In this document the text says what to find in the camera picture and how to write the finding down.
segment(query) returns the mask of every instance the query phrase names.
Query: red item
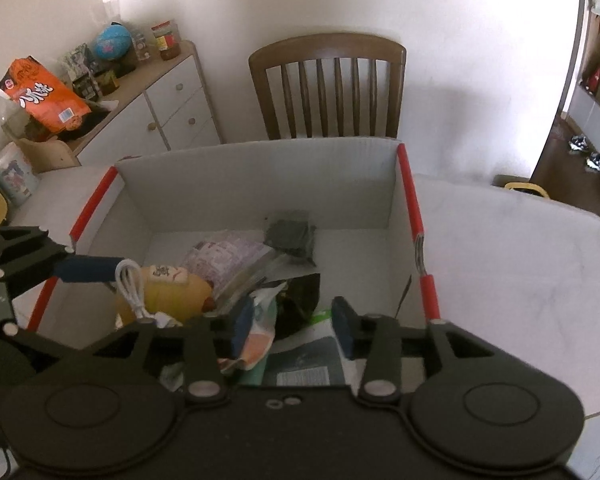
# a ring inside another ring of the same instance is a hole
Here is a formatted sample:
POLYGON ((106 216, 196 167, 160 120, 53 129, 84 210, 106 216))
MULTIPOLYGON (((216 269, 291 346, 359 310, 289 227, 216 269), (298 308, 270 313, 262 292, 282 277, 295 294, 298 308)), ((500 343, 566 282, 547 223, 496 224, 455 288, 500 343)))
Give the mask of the red item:
POLYGON ((598 86, 600 85, 600 66, 596 69, 596 71, 589 76, 587 79, 587 84, 585 88, 589 90, 592 94, 595 94, 598 91, 598 86))
POLYGON ((53 134, 77 130, 91 109, 31 56, 16 59, 0 81, 0 90, 53 134))

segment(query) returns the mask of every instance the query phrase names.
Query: wooden chair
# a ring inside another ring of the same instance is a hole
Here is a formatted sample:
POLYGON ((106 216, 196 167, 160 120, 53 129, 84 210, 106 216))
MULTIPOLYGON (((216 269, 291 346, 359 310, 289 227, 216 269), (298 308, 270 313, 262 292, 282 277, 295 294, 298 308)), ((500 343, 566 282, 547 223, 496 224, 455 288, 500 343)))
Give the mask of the wooden chair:
POLYGON ((329 121, 327 114, 327 100, 324 83, 323 59, 334 59, 336 118, 338 135, 344 136, 344 104, 342 90, 342 67, 340 58, 351 59, 351 85, 352 85, 352 111, 353 133, 360 134, 360 77, 358 73, 358 59, 369 60, 369 131, 376 134, 376 117, 378 115, 378 74, 376 60, 384 60, 390 64, 389 93, 386 116, 386 137, 396 137, 398 122, 400 120, 400 107, 402 105, 402 88, 404 86, 404 68, 407 62, 407 51, 399 43, 385 38, 370 36, 368 34, 334 33, 313 34, 289 38, 267 45, 251 54, 249 67, 251 77, 260 102, 262 117, 267 129, 269 139, 280 139, 280 127, 274 108, 273 96, 267 69, 279 66, 282 75, 282 88, 285 101, 286 118, 292 138, 296 138, 296 117, 292 101, 291 88, 287 65, 298 63, 300 78, 300 97, 302 102, 302 115, 307 137, 313 135, 311 106, 309 100, 309 86, 307 83, 305 62, 315 60, 317 69, 318 103, 320 111, 320 126, 322 136, 329 135, 329 121))

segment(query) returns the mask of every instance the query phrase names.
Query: jar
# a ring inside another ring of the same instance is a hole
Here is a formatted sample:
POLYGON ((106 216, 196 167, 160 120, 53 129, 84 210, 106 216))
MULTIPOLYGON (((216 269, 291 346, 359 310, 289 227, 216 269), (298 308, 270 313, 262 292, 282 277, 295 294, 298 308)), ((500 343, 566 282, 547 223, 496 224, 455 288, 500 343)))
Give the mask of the jar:
POLYGON ((171 24, 171 21, 155 25, 151 30, 154 33, 162 60, 168 61, 180 55, 180 45, 173 35, 173 25, 171 24))
POLYGON ((52 133, 25 109, 0 91, 0 127, 9 140, 29 139, 43 142, 52 133))

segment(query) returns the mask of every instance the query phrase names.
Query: packaged items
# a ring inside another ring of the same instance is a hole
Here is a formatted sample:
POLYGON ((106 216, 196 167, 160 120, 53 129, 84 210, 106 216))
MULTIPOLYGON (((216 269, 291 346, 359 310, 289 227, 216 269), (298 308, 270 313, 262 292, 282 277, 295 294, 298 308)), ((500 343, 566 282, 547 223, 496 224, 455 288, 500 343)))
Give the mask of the packaged items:
POLYGON ((113 92, 120 88, 120 83, 113 70, 100 72, 96 75, 96 81, 98 82, 98 86, 100 87, 103 96, 113 94, 113 92))
MULTIPOLYGON (((140 269, 144 307, 150 314, 163 312, 180 323, 215 309, 211 285, 182 267, 149 266, 140 269)), ((116 309, 122 325, 136 320, 131 306, 116 294, 116 309)))
POLYGON ((242 347, 240 357, 233 361, 220 359, 223 373, 235 368, 251 370, 267 355, 276 337, 276 317, 278 314, 277 294, 286 287, 286 282, 263 286, 249 294, 253 302, 253 322, 249 335, 242 347))
POLYGON ((65 68, 71 81, 78 81, 85 75, 100 72, 100 63, 93 55, 86 43, 67 52, 60 58, 60 63, 65 68))
POLYGON ((280 291, 276 340, 289 337, 309 325, 320 299, 320 274, 308 274, 288 280, 280 291))
POLYGON ((196 244, 184 257, 182 266, 213 283, 218 311, 225 313, 263 282, 282 259, 271 247, 222 232, 196 244))
POLYGON ((313 263, 315 226, 309 224, 306 211, 284 211, 269 216, 264 243, 298 263, 313 263))
POLYGON ((100 98, 98 83, 91 74, 85 74, 74 81, 74 92, 89 101, 97 101, 100 98))
POLYGON ((52 134, 80 128, 90 108, 31 56, 16 59, 0 81, 0 90, 52 134))

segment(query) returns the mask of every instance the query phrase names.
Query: sneaker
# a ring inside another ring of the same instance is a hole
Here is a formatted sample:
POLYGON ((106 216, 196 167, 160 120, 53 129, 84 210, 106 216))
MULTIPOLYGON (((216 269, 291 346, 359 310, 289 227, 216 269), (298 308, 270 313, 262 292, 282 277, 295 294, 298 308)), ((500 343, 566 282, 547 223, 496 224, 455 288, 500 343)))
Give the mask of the sneaker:
POLYGON ((586 152, 589 150, 587 139, 584 135, 574 135, 569 141, 569 147, 574 152, 586 152))
POLYGON ((591 155, 587 157, 587 166, 589 166, 592 170, 600 172, 600 154, 591 153, 591 155))

